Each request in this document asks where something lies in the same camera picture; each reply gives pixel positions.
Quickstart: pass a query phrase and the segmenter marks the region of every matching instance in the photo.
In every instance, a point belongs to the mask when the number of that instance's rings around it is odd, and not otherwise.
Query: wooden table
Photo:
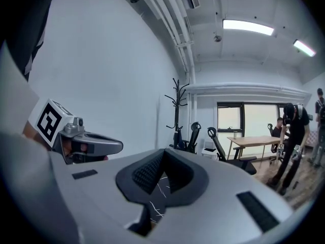
[[[262,159],[264,157],[264,150],[265,146],[269,144],[278,144],[280,143],[280,138],[278,137],[272,137],[272,136],[248,136],[248,137],[237,137],[236,139],[233,137],[227,137],[231,143],[229,147],[229,153],[227,160],[229,159],[230,151],[232,149],[233,142],[239,146],[243,147],[252,147],[252,146],[264,146],[263,147],[263,154],[262,154]]]

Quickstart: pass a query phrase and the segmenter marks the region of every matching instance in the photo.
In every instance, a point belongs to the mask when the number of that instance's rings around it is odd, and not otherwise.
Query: wooden floor
[[[306,201],[313,198],[325,181],[325,158],[322,160],[322,167],[316,169],[307,162],[307,158],[311,156],[311,150],[307,149],[305,154],[290,187],[287,189],[287,193],[283,196],[293,209],[299,208]],[[281,183],[289,171],[291,164],[292,162],[290,161],[281,178]],[[277,173],[281,163],[273,162],[270,165],[268,158],[264,158],[263,161],[253,162],[253,165],[257,170],[257,174],[254,177],[265,184],[270,177],[273,177]]]

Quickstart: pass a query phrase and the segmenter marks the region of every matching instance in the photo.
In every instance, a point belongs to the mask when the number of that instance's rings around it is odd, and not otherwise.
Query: coat rack
[[[189,84],[182,86],[181,88],[179,88],[179,80],[176,80],[173,78],[173,81],[175,82],[176,87],[174,87],[174,89],[176,90],[176,100],[174,100],[172,97],[169,97],[167,95],[165,95],[165,97],[170,98],[174,104],[175,107],[175,120],[174,120],[174,126],[170,127],[170,126],[166,126],[170,129],[174,129],[175,128],[175,133],[174,133],[174,149],[177,149],[177,144],[179,141],[179,132],[183,127],[178,127],[178,120],[179,120],[179,107],[180,106],[187,106],[187,104],[182,105],[181,101],[186,100],[186,98],[182,99],[184,93],[185,93],[185,87],[189,86]]]

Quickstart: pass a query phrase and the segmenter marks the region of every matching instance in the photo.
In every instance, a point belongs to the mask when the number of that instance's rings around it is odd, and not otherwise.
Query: black pants
[[[280,181],[281,177],[283,176],[283,174],[285,172],[286,167],[288,166],[291,154],[293,153],[295,146],[297,144],[300,145],[301,142],[302,142],[302,140],[289,140],[289,142],[287,143],[287,148],[286,148],[286,152],[284,154],[283,162],[282,162],[277,174],[272,179],[273,184],[277,184]],[[298,170],[300,160],[301,159],[294,161],[294,163],[292,164],[290,171],[288,172],[288,174],[286,175],[286,177],[283,181],[283,184],[282,184],[283,187],[287,188],[290,186],[290,183],[293,180],[293,178]]]

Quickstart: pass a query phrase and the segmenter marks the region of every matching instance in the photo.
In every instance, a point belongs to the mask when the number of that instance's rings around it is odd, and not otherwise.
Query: sneaker
[[[286,187],[281,187],[281,189],[279,190],[279,194],[283,196],[285,195],[285,193],[286,193]]]
[[[268,187],[272,188],[272,189],[276,189],[277,186],[278,186],[278,184],[279,184],[279,182],[274,183],[273,178],[270,178],[270,179],[268,180],[268,182],[266,183],[266,185],[267,185]]]

